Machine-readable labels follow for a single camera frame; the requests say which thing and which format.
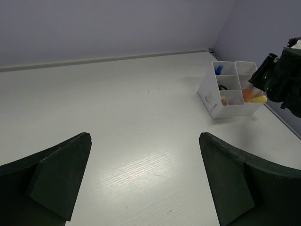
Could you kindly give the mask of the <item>pink-capped white marker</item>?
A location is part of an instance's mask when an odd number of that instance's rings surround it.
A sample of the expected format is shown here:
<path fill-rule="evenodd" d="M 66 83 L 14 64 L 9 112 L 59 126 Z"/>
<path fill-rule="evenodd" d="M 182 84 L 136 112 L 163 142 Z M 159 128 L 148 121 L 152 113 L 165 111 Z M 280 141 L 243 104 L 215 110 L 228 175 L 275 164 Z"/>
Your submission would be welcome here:
<path fill-rule="evenodd" d="M 228 105 L 226 97 L 221 97 L 221 103 L 222 103 L 223 106 L 227 106 Z"/>

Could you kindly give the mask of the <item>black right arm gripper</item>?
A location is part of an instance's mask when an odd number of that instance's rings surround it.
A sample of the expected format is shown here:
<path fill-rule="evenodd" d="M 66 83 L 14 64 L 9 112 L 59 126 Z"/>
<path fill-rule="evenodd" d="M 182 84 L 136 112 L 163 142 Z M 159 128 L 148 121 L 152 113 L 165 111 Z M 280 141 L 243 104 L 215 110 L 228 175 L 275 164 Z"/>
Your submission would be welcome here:
<path fill-rule="evenodd" d="M 282 92 L 282 75 L 278 65 L 280 57 L 281 55 L 269 53 L 249 82 L 266 94 L 280 94 Z"/>

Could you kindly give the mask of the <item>fat orange-tipped crayon pencil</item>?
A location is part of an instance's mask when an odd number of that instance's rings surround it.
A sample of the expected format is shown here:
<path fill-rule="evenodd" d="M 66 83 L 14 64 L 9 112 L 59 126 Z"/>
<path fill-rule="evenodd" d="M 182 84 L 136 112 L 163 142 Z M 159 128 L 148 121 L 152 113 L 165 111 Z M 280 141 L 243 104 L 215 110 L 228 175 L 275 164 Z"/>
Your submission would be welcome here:
<path fill-rule="evenodd" d="M 245 102 L 251 102 L 254 93 L 254 87 L 252 85 L 248 86 L 246 89 L 242 90 L 243 99 Z"/>

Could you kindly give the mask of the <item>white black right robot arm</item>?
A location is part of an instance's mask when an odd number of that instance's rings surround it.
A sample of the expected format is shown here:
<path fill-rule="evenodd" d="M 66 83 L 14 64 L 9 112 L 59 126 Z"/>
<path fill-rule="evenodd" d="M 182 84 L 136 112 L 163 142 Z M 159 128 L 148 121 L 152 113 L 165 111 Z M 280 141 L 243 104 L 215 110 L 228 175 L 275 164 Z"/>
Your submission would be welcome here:
<path fill-rule="evenodd" d="M 301 116 L 301 51 L 283 48 L 277 56 L 270 53 L 249 80 L 255 88 L 266 93 L 268 100 L 281 103 L 281 109 L 288 109 Z"/>

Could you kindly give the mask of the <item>yellow highlighter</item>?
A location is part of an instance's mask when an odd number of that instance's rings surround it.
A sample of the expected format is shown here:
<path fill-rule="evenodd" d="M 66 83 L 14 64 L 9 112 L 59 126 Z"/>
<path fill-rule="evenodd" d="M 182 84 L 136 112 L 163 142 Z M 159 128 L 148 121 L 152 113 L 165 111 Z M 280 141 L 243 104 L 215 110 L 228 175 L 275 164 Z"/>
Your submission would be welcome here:
<path fill-rule="evenodd" d="M 258 96 L 254 97 L 250 100 L 251 103 L 266 103 L 267 102 L 267 97 L 266 96 Z"/>

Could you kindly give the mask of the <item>clear spray bottle blue cap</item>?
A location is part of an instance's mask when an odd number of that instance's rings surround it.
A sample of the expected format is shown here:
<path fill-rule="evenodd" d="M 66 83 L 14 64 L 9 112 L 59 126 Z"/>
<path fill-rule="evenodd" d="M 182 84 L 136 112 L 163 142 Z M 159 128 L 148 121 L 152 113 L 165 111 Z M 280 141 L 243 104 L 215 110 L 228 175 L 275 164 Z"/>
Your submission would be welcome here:
<path fill-rule="evenodd" d="M 214 70 L 214 72 L 215 72 L 216 75 L 221 75 L 222 70 L 223 70 L 223 65 L 219 65 L 219 66 Z"/>

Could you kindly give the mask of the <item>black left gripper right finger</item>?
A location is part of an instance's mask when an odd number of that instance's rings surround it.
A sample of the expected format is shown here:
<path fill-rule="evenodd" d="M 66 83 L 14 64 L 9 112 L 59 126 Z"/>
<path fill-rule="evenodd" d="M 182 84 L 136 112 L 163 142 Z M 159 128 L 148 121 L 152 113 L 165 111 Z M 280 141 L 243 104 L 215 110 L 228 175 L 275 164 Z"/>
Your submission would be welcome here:
<path fill-rule="evenodd" d="M 204 132 L 203 163 L 221 226 L 299 226 L 301 171 L 236 148 Z"/>

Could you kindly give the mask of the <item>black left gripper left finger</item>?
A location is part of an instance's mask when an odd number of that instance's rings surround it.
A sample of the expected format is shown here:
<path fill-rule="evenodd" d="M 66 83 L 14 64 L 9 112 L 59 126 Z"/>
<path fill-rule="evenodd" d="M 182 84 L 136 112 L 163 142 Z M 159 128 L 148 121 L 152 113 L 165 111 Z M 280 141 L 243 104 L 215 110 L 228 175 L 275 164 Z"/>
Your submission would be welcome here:
<path fill-rule="evenodd" d="M 2 226 L 64 226 L 71 220 L 92 138 L 80 133 L 0 167 Z"/>

